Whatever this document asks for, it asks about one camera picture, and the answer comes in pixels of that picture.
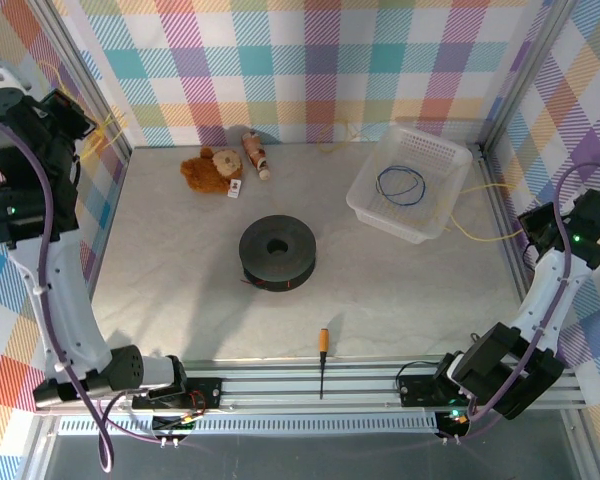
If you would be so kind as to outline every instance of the screwdriver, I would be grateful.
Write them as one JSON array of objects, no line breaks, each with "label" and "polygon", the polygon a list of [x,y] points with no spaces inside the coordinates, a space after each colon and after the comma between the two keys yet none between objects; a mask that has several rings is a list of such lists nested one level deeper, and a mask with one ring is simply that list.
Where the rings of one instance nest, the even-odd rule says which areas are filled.
[{"label": "screwdriver", "polygon": [[329,330],[320,330],[320,400],[324,387],[324,366],[327,363],[327,351],[329,350]]}]

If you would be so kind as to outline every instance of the yellow wire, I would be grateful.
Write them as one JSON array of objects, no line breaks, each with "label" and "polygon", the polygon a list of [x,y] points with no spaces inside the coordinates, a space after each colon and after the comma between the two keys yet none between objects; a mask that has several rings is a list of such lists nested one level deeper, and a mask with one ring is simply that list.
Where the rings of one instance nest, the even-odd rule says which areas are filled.
[{"label": "yellow wire", "polygon": [[[323,137],[324,137],[325,133],[327,132],[327,130],[329,128],[331,128],[331,127],[335,127],[336,124],[341,124],[344,127],[346,133],[349,135],[349,138],[346,138],[345,140],[343,140],[343,141],[335,144],[335,146],[332,147],[332,148],[324,148],[322,146],[323,145]],[[365,138],[365,139],[367,139],[367,141],[369,141],[369,138],[366,137],[366,136],[364,136],[364,135],[362,135],[361,131],[357,131],[357,132],[353,131],[352,132],[351,131],[351,125],[349,124],[348,120],[346,120],[346,119],[335,119],[332,124],[325,125],[322,128],[322,130],[320,130],[320,133],[318,133],[318,140],[316,142],[316,145],[318,147],[318,150],[320,150],[321,152],[323,152],[323,153],[332,153],[332,152],[335,152],[337,150],[340,150],[341,148],[344,148],[345,146],[347,146],[349,143],[351,143],[356,138],[360,138],[360,139]],[[377,185],[377,183],[378,183],[378,159],[377,159],[377,156],[376,156],[375,149],[374,149],[372,155],[374,157],[374,164],[375,164],[375,170],[376,170],[376,185]],[[517,186],[511,185],[511,184],[508,184],[508,183],[489,183],[487,185],[479,185],[477,187],[471,187],[471,188],[467,188],[465,190],[462,190],[460,192],[460,195],[465,194],[465,193],[475,192],[477,190],[483,190],[483,189],[487,189],[487,188],[493,188],[493,187],[502,187],[502,188],[508,188],[508,189],[511,189],[511,190],[515,190],[515,189],[518,188]],[[535,195],[533,195],[533,193],[531,193],[531,191],[529,191],[528,193],[534,198],[534,200],[536,201],[536,203],[540,204],[540,202],[538,201],[538,198]],[[387,203],[387,205],[389,205],[389,207],[391,209],[395,208],[393,206],[393,204],[391,202],[389,202],[384,196],[382,198],[385,200],[385,202]],[[435,208],[434,215],[433,215],[434,217],[437,215],[437,210],[439,208],[439,205],[440,204],[438,202],[436,202],[436,208]],[[465,228],[458,223],[458,221],[456,220],[456,218],[453,216],[453,213],[451,213],[451,212],[449,213],[449,218],[451,218],[451,221],[453,222],[453,224],[458,228],[458,230],[460,230],[464,234],[465,237],[467,237],[470,240],[474,240],[476,242],[483,242],[483,243],[499,242],[499,241],[502,241],[502,240],[508,240],[510,238],[517,237],[518,235],[520,235],[521,233],[524,232],[524,230],[520,229],[517,232],[510,233],[509,235],[503,235],[501,237],[480,238],[480,237],[476,237],[476,236],[470,234],[469,232],[467,232],[467,230],[465,230]],[[446,231],[451,231],[448,227],[444,227],[444,229]]]},{"label": "yellow wire", "polygon": [[[64,93],[67,97],[69,97],[75,103],[80,105],[80,103],[73,97],[73,95],[71,95],[71,92],[66,87],[66,85],[62,82],[62,78],[60,77],[60,72],[58,71],[58,69],[56,67],[54,67],[53,65],[51,65],[49,62],[45,62],[44,60],[40,60],[39,64],[49,67],[53,71],[53,73],[55,73],[56,78],[58,79],[59,88],[62,91],[62,93]],[[90,142],[91,147],[86,152],[82,153],[82,155],[80,156],[81,161],[84,161],[86,158],[93,155],[98,150],[100,142],[102,140],[104,140],[105,138],[107,138],[106,133],[105,133],[105,128],[114,122],[121,123],[122,118],[124,118],[124,114],[122,114],[120,116],[120,118],[118,118],[118,117],[112,117],[111,113],[109,113],[109,115],[107,115],[107,118],[105,118],[104,123],[98,124],[96,129],[93,132],[91,132],[91,134],[89,135],[89,137],[94,136],[96,138],[96,140],[91,141]],[[109,145],[111,145],[113,142],[115,142],[120,137],[120,135],[122,135],[122,128],[120,128],[120,131],[108,143],[106,143],[104,146],[101,147],[102,150],[104,150]]]}]

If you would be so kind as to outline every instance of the cable tie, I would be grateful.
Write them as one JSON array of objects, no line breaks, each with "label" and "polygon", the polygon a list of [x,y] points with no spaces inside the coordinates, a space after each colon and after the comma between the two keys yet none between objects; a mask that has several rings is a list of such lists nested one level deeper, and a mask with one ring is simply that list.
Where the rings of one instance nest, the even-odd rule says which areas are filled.
[{"label": "cable tie", "polygon": [[40,295],[42,295],[43,293],[46,293],[49,291],[49,286],[45,285],[44,287],[40,286],[40,285],[36,285],[35,287],[33,287],[33,294],[36,297],[39,297]]},{"label": "cable tie", "polygon": [[60,373],[60,372],[63,372],[64,370],[66,370],[66,369],[67,369],[67,367],[68,367],[70,364],[71,364],[71,361],[70,361],[70,360],[68,360],[68,359],[67,359],[67,360],[65,360],[64,362],[56,362],[56,363],[53,365],[53,369],[54,369],[56,372]]}]

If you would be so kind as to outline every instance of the white table surface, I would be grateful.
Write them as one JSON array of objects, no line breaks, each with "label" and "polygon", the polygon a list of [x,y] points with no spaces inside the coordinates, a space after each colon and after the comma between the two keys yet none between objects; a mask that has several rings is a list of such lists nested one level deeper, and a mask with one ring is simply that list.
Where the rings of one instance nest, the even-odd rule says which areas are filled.
[{"label": "white table surface", "polygon": [[[307,357],[328,327],[330,355],[444,354],[512,318],[519,300],[499,243],[450,226],[413,245],[357,220],[345,196],[371,149],[268,146],[271,180],[245,162],[238,199],[188,188],[180,162],[198,147],[136,150],[93,300],[109,344],[181,360]],[[466,186],[479,179],[471,170]],[[240,281],[240,237],[272,214],[299,218],[317,242],[313,275],[285,293]],[[461,195],[454,214],[496,236],[484,190]]]}]

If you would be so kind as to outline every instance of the colorful checkered wall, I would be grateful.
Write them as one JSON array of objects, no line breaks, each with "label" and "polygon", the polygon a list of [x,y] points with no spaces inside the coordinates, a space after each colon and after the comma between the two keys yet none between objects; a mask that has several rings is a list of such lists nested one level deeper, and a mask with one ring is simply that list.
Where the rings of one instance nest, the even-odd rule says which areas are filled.
[{"label": "colorful checkered wall", "polygon": [[[513,216],[551,200],[560,175],[600,161],[600,0],[581,0],[552,47],[497,147],[503,179],[517,185]],[[600,172],[583,169],[565,185],[569,202],[585,187],[600,189]],[[560,353],[576,367],[600,439],[600,267],[575,299]]]},{"label": "colorful checkered wall", "polygon": [[[50,86],[62,83],[85,106],[25,0],[0,1],[0,60],[18,67],[31,82],[31,94],[36,98],[47,93]],[[119,192],[123,163],[110,147],[98,147],[82,165],[77,214],[84,236],[81,256],[85,281],[93,284]],[[35,317],[20,277],[7,261],[6,253],[0,245],[1,480],[15,478],[23,465],[27,454],[24,442],[34,415],[31,392],[43,378],[42,347]]]},{"label": "colorful checkered wall", "polygon": [[336,119],[372,140],[395,120],[481,127],[549,3],[55,1],[136,146],[235,143],[240,125],[270,143],[340,140]]}]

